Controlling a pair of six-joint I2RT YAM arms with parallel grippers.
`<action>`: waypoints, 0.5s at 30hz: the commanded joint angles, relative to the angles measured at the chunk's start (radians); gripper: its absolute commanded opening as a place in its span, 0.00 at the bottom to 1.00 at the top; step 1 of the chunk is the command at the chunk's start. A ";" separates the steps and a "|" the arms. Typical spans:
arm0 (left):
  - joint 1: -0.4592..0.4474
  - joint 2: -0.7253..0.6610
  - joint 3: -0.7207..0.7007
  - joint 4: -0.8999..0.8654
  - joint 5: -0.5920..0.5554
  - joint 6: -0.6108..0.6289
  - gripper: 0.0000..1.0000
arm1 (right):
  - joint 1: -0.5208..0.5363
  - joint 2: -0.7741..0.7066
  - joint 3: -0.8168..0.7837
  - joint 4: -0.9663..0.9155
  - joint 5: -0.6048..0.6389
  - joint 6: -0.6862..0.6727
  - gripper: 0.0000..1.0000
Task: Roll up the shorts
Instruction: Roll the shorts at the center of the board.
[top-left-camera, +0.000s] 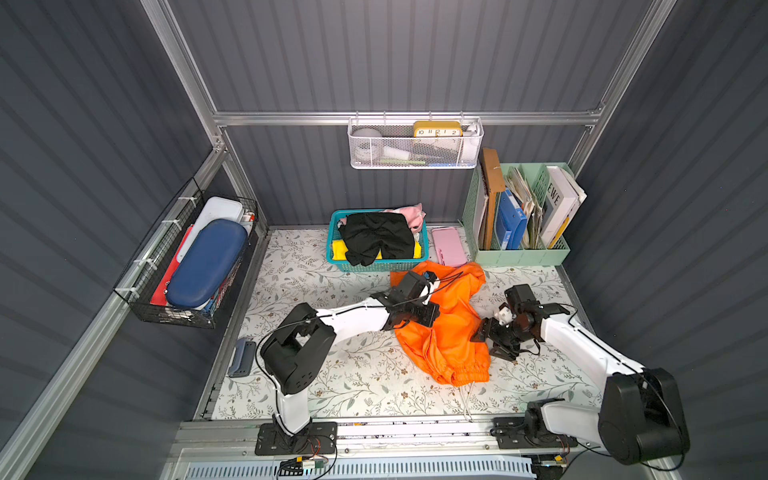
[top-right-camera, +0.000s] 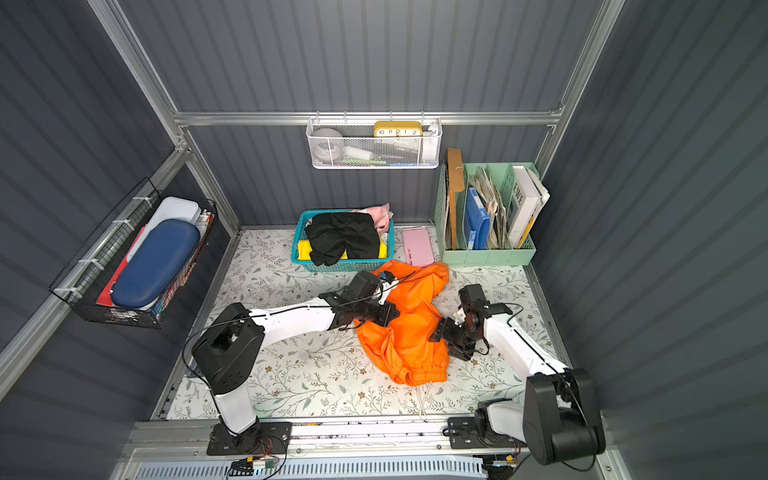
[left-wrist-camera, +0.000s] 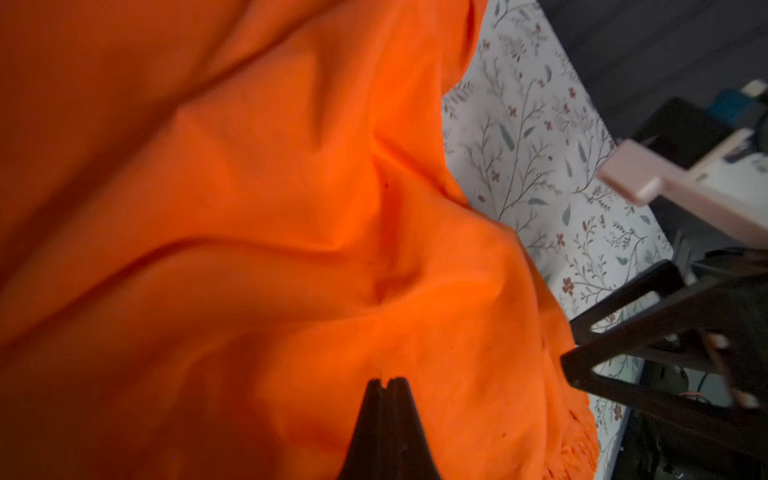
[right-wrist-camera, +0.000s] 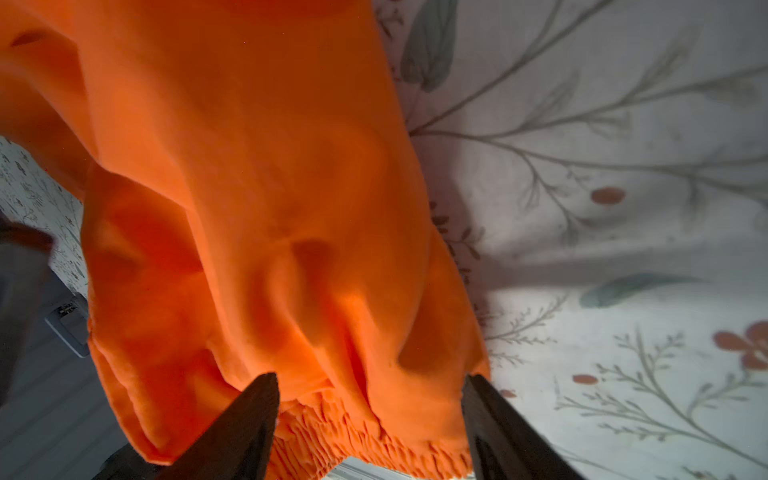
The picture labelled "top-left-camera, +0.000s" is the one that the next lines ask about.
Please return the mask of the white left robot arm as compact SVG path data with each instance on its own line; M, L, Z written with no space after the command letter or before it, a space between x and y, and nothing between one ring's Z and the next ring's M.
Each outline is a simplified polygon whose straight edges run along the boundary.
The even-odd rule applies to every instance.
M432 296L447 284L431 271L409 271L389 290L375 292L352 305L333 309L296 305L257 344L259 368L275 389L273 420L277 428L288 436L307 429L311 422L308 389L336 345L369 332L393 331L411 324L433 326L440 307Z

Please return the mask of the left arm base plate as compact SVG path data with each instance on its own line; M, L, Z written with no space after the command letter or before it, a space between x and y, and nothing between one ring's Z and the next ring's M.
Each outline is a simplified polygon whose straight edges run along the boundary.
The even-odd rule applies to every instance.
M333 455L336 450L337 433L336 422L310 422L295 435L286 433L276 423L263 424L258 429L254 454L256 456L310 456L314 453Z

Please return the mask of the black shorts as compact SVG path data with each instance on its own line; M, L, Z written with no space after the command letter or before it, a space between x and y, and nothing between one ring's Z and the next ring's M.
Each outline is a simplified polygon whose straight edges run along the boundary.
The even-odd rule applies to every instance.
M394 212L362 212L344 217L337 229L353 266L382 260L413 259L416 241L406 217Z

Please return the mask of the orange shorts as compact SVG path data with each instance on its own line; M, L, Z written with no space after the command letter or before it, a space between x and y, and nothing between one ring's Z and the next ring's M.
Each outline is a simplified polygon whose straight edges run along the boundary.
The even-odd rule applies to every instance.
M439 278L438 292L431 301L439 305L440 314L430 328L411 322L395 330L405 354L441 385L461 387L489 381L489 349L485 343L471 340L482 324L471 299L486 284L484 270L475 263L454 268L425 261L413 271L433 272Z

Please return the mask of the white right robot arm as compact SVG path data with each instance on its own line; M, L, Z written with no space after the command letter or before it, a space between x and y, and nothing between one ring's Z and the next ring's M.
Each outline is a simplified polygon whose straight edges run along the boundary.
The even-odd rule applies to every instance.
M531 401L523 416L495 419L491 434L500 447L568 449L586 441L623 465L685 457L691 441L671 373L647 368L610 347L577 321L572 305L542 303L527 284L504 295L472 342L485 343L491 356L505 361L525 353L526 342L548 344L587 374L602 402L586 407L562 398Z

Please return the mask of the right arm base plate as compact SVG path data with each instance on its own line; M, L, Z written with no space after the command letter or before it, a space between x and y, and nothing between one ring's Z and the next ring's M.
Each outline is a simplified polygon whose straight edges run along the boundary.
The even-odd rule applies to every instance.
M574 437L550 432L536 416L494 418L489 433L502 450L552 448L567 451L578 446Z

